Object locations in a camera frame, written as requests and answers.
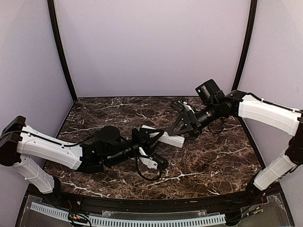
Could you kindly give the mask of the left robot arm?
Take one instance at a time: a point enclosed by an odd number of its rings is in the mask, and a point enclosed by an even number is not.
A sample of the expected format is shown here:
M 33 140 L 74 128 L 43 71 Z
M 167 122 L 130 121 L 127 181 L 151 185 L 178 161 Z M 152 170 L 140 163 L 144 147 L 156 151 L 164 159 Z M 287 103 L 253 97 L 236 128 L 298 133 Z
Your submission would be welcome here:
M 81 142 L 69 143 L 39 133 L 26 125 L 25 117 L 17 116 L 0 135 L 0 164 L 15 168 L 56 206 L 63 206 L 67 196 L 61 192 L 60 180 L 42 170 L 32 157 L 85 174 L 100 173 L 134 158 L 136 166 L 141 161 L 162 173 L 168 161 L 154 151 L 163 134 L 163 130 L 134 128 L 131 139 L 126 140 L 117 127 L 105 126 Z

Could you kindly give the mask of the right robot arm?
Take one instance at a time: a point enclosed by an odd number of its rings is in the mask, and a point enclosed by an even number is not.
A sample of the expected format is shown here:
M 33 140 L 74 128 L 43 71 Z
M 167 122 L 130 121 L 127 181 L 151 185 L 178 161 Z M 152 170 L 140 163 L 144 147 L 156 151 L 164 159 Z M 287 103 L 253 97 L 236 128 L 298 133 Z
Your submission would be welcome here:
M 278 105 L 259 98 L 253 93 L 233 90 L 225 95 L 213 79 L 196 88 L 205 108 L 195 111 L 185 102 L 174 102 L 179 117 L 170 127 L 168 134 L 187 135 L 186 139 L 197 138 L 203 128 L 214 121 L 235 116 L 251 119 L 286 132 L 292 138 L 288 147 L 269 166 L 261 170 L 247 185 L 242 194 L 242 202 L 252 205 L 260 197 L 260 192 L 303 163 L 303 112 Z

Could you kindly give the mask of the white remote control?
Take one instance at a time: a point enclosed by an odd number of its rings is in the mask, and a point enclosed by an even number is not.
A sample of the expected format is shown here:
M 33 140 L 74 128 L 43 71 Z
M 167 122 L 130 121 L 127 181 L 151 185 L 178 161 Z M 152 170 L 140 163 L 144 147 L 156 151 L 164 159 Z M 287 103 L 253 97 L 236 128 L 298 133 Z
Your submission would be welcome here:
M 141 128 L 156 130 L 156 128 L 153 128 L 153 127 L 150 127 L 150 126 L 147 126 L 147 125 L 143 125 Z M 156 137 L 158 134 L 159 134 L 159 132 L 150 133 L 150 137 L 151 138 Z M 158 141 L 162 142 L 162 143 L 165 143 L 165 144 L 168 144 L 168 145 L 175 146 L 177 148 L 182 148 L 183 144 L 184 144 L 184 141 L 185 141 L 185 138 L 181 137 L 181 136 L 178 136 L 178 135 L 169 136 L 167 132 L 164 132 L 164 134 L 161 137 L 159 137 Z

